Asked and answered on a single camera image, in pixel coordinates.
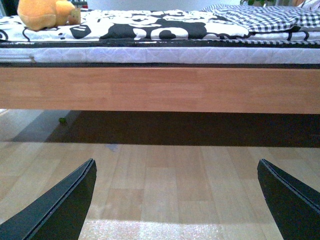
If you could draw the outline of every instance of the bed frame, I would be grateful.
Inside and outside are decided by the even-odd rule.
[[[317,65],[0,65],[0,108],[320,114]]]

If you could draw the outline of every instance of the bed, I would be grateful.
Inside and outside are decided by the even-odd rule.
[[[317,11],[81,11],[39,32],[0,19],[0,108],[320,113]]]

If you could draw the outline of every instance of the checkered blanket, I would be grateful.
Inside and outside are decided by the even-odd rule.
[[[320,10],[310,11],[300,7],[217,4],[205,7],[202,11],[223,16],[252,33],[280,32],[293,28],[312,31],[320,27]]]

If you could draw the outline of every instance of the wall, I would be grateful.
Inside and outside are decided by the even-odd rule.
[[[6,15],[4,6],[2,5],[2,2],[0,1],[0,17],[3,17]]]
[[[87,0],[90,9],[100,10],[201,10],[212,4],[238,5],[240,0]]]

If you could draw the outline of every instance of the cartoon print bedding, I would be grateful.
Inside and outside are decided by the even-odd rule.
[[[37,32],[25,28],[18,16],[2,17],[0,41],[33,43],[129,39],[320,44],[320,11],[297,7],[221,4],[190,12],[82,9],[81,18],[80,25]]]

